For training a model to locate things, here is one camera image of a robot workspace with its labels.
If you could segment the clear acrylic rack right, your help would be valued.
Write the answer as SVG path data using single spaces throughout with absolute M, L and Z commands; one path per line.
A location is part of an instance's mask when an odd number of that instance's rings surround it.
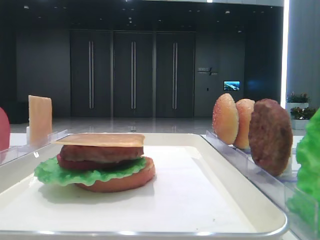
M 240 150 L 223 143 L 210 130 L 205 139 L 255 187 L 289 218 L 290 231 L 300 240 L 320 238 L 320 204 L 311 195 L 297 188 L 297 170 L 288 165 L 280 177 L 273 177 L 257 166 L 249 155 L 250 150 Z

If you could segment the potted flower plant upper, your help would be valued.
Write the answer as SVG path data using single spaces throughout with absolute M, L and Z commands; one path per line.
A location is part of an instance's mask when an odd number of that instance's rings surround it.
M 309 106 L 310 98 L 307 93 L 289 93 L 286 98 L 286 109 L 290 112 L 292 108 L 305 109 Z

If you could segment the clear acrylic rack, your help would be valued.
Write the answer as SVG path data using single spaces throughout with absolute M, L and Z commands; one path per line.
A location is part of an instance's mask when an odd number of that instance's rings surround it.
M 47 138 L 41 140 L 39 143 L 10 146 L 8 149 L 0 151 L 0 165 L 2 166 L 19 157 L 37 152 L 40 148 L 53 144 L 55 141 L 67 137 L 68 135 L 68 130 L 63 130 L 49 134 Z
M 205 139 L 255 187 L 289 218 L 290 231 L 300 240 L 320 238 L 320 204 L 311 195 L 297 188 L 297 170 L 288 165 L 280 177 L 273 177 L 257 166 L 249 155 L 250 150 L 240 150 L 223 143 L 210 130 Z

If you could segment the potted flower plant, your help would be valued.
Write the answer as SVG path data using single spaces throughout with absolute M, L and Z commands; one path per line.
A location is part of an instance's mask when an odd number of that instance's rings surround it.
M 289 93 L 286 98 L 286 109 L 290 112 L 292 108 L 305 109 L 309 106 L 310 98 L 307 93 Z
M 306 128 L 307 123 L 315 113 L 316 113 L 315 108 L 293 107 L 290 110 L 292 128 L 294 130 L 304 130 Z

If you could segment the red tomato slice on burger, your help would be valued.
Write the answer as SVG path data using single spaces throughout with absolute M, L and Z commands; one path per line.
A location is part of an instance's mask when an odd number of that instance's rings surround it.
M 129 164 L 136 163 L 138 160 L 142 158 L 132 159 L 132 160 L 121 160 L 119 162 L 95 162 L 95 161 L 68 161 L 63 159 L 60 154 L 56 156 L 58 165 L 61 168 L 67 170 L 77 170 L 77 171 L 88 171 L 88 170 L 104 170 L 104 169 L 112 169 L 119 168 L 122 166 L 128 166 Z

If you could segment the dark triple door panel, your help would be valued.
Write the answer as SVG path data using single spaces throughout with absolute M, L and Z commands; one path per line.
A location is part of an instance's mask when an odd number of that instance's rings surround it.
M 70 53 L 72 116 L 194 115 L 193 33 L 78 30 Z

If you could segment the small wall display screen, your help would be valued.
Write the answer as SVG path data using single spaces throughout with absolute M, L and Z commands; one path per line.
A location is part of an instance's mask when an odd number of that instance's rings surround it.
M 239 91 L 240 81 L 224 81 L 223 82 L 224 91 Z

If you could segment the white rectangular serving tray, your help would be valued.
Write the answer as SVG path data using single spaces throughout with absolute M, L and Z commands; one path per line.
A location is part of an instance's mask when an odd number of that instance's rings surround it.
M 146 134 L 155 177 L 115 193 L 39 182 L 35 167 L 60 149 L 1 166 L 1 239 L 279 240 L 288 231 L 286 214 L 200 135 Z

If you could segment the green lettuce leaf on burger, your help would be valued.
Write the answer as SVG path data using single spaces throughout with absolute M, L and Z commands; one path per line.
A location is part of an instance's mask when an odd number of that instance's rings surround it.
M 41 162 L 34 169 L 34 176 L 44 184 L 67 186 L 69 184 L 84 184 L 92 186 L 96 181 L 108 182 L 112 179 L 123 179 L 138 173 L 147 165 L 145 157 L 135 159 L 128 166 L 120 166 L 111 169 L 73 170 L 66 169 L 58 164 L 57 157 L 49 158 Z

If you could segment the upright cheese slice rear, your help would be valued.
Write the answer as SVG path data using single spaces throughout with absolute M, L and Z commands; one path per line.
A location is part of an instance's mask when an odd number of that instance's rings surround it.
M 52 133 L 52 99 L 41 96 L 28 96 L 29 143 L 37 145 Z

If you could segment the brown meat patty on burger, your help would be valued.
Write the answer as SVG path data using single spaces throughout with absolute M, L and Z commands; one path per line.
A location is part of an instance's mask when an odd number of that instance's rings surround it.
M 113 163 L 123 160 L 134 160 L 144 154 L 144 147 L 101 147 L 64 145 L 59 153 L 65 161 L 92 161 Z

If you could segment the sesame top bun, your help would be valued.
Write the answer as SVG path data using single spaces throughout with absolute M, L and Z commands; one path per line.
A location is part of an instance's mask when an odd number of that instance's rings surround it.
M 213 106 L 212 128 L 225 144 L 232 145 L 235 142 L 239 130 L 239 115 L 236 103 L 229 93 L 222 94 Z

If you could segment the orange cheese slice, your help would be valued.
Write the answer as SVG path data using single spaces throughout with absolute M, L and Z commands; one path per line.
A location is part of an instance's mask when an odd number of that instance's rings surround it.
M 139 133 L 75 133 L 55 141 L 56 144 L 91 147 L 139 148 L 145 136 Z

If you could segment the upright green lettuce leaf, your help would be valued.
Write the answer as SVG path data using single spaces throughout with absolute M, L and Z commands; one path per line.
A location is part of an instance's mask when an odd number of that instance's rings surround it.
M 320 111 L 306 125 L 306 134 L 297 143 L 297 188 L 287 207 L 310 226 L 320 228 Z

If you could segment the clear acrylic rack left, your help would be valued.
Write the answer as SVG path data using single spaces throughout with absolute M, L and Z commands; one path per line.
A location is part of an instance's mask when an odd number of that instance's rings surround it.
M 67 137 L 68 135 L 68 130 L 63 130 L 49 134 L 47 138 L 41 140 L 39 143 L 10 146 L 8 149 L 0 151 L 0 165 L 2 166 L 19 157 L 37 152 L 40 148 L 53 144 L 55 141 Z

